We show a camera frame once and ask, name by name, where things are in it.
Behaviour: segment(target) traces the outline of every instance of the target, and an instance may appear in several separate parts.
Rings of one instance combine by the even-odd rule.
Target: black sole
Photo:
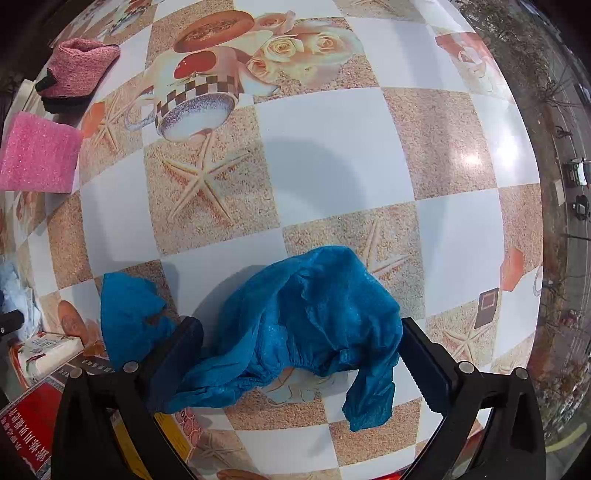
[[[119,60],[120,57],[114,59],[107,69],[101,75],[99,81],[97,82],[94,90],[90,92],[88,95],[84,95],[81,97],[41,97],[43,101],[43,107],[49,113],[71,113],[71,112],[78,112],[81,109],[86,109],[86,107],[90,104],[90,101],[94,97],[96,91],[99,88],[99,85],[102,83],[105,75],[107,72],[110,71],[112,66]]]

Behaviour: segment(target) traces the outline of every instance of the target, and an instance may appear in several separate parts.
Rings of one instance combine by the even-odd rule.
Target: starfish print
[[[449,330],[449,329],[445,329],[443,331],[443,335],[445,337],[450,339],[452,342],[455,342],[458,344],[457,348],[452,353],[452,357],[454,359],[457,359],[456,357],[458,355],[460,355],[462,352],[466,352],[466,355],[468,357],[468,361],[475,364],[474,354],[472,353],[472,349],[474,348],[473,343],[492,327],[492,322],[488,323],[486,325],[483,325],[482,327],[478,327],[478,332],[474,328],[475,325],[476,325],[476,316],[474,316],[474,319],[472,320],[472,323],[470,324],[470,329],[468,330],[468,332],[466,334],[457,333],[457,332],[454,332],[453,330]]]
[[[240,452],[240,448],[221,448],[216,447],[213,442],[213,435],[209,432],[206,432],[201,437],[202,439],[199,441],[197,445],[197,450],[199,450],[199,455],[203,458],[213,458],[218,462],[221,462],[222,465],[226,468],[231,468],[232,465],[226,460],[226,455],[231,453]]]
[[[172,211],[168,216],[168,220],[172,221],[179,214],[179,212],[188,204],[189,200],[195,197],[199,191],[203,190],[205,196],[209,199],[212,205],[226,217],[232,221],[230,216],[230,209],[224,201],[223,194],[215,181],[215,177],[220,173],[225,172],[229,168],[238,165],[244,160],[248,153],[238,155],[234,158],[225,158],[224,160],[213,163],[212,148],[214,144],[214,133],[209,133],[205,137],[201,150],[197,157],[197,165],[182,163],[176,160],[164,160],[164,165],[170,168],[173,172],[180,175],[189,183],[182,191],[181,196],[175,203]]]
[[[369,231],[368,239],[365,242],[363,253],[361,254],[361,261],[368,269],[369,273],[376,277],[398,268],[410,258],[410,255],[392,255],[390,258],[378,262],[378,241],[381,233],[381,224],[378,219],[375,219],[371,226],[371,230]]]
[[[105,117],[99,123],[98,135],[96,136],[96,139],[95,139],[95,148],[99,144],[101,139],[103,137],[106,137],[109,140],[109,142],[111,143],[111,145],[113,145],[115,152],[117,152],[119,150],[119,144],[117,143],[117,140],[115,139],[112,128],[113,128],[115,122],[118,120],[118,118],[124,114],[124,112],[128,106],[128,105],[124,105],[119,110],[115,109],[115,105],[117,104],[120,96],[121,96],[121,90],[117,90],[117,92],[115,93],[115,96],[113,97],[111,104],[109,105],[108,109],[105,112]]]
[[[378,5],[381,5],[386,10],[391,11],[393,14],[396,13],[396,11],[392,8],[392,5],[390,5],[388,0],[353,0],[351,2],[351,6],[357,7],[358,5],[370,4],[371,2],[376,2]]]

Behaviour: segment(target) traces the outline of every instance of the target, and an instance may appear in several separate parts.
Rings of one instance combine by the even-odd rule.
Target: car
[[[563,163],[566,180],[570,187],[589,186],[591,166],[586,158],[574,158]]]
[[[586,87],[580,83],[575,83],[574,89],[577,90],[577,93],[581,97],[582,104],[587,106],[591,105],[591,93],[589,93],[589,90]]]

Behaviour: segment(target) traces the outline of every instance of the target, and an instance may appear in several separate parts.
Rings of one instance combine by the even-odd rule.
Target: red label
[[[0,425],[20,456],[37,472],[51,456],[61,392],[42,383],[0,417]]]

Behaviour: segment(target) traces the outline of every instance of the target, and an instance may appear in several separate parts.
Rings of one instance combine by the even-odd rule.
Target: plastic bag
[[[20,310],[24,316],[24,322],[17,330],[19,341],[24,342],[41,329],[41,312],[33,303],[33,289],[21,285],[10,260],[5,259],[0,264],[0,290],[4,295],[2,313]]]

